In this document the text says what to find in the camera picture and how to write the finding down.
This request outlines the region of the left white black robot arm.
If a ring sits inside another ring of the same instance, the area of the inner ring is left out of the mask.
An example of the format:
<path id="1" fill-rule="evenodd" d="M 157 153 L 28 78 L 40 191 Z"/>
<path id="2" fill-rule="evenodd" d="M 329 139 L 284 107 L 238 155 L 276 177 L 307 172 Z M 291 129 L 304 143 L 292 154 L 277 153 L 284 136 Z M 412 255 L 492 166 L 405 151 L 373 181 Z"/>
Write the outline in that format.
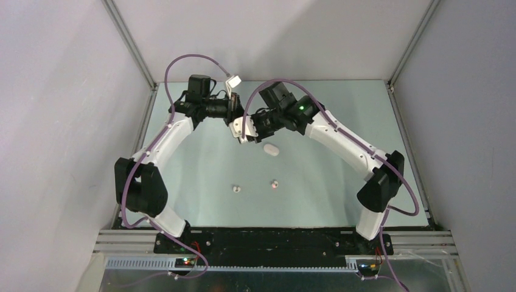
<path id="1" fill-rule="evenodd" d="M 160 169 L 178 146 L 205 118 L 221 119 L 231 125 L 243 114 L 238 94 L 233 89 L 241 79 L 237 75 L 225 81 L 225 96 L 218 98 L 213 90 L 217 82 L 207 75 L 191 75 L 187 89 L 169 108 L 169 117 L 156 137 L 130 158 L 119 158 L 114 165 L 116 200 L 122 212 L 130 210 L 170 234 L 169 246 L 185 253 L 192 246 L 192 236 L 184 230 L 182 219 L 169 202 Z"/>

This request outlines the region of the white earbud charging case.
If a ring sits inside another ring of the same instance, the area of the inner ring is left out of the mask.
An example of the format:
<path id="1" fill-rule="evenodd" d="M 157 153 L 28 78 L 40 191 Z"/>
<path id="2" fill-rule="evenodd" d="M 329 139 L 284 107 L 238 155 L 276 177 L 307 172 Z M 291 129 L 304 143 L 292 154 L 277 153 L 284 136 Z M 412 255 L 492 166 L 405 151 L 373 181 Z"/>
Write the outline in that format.
<path id="1" fill-rule="evenodd" d="M 265 153 L 271 156 L 277 156 L 279 154 L 279 148 L 273 144 L 265 144 L 263 146 L 263 150 Z"/>

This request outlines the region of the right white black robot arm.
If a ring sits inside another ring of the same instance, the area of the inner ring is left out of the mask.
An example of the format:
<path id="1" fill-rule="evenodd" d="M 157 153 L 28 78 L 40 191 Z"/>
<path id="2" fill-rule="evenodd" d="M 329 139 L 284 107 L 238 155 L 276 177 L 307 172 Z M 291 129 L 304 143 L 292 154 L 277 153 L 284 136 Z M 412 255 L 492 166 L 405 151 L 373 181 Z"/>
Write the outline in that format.
<path id="1" fill-rule="evenodd" d="M 252 93 L 267 105 L 264 113 L 246 117 L 258 139 L 286 128 L 319 142 L 348 163 L 365 181 L 358 191 L 360 219 L 355 227 L 355 249 L 370 254 L 391 200 L 403 181 L 405 158 L 398 151 L 386 153 L 345 127 L 300 84 L 286 79 L 262 83 Z"/>

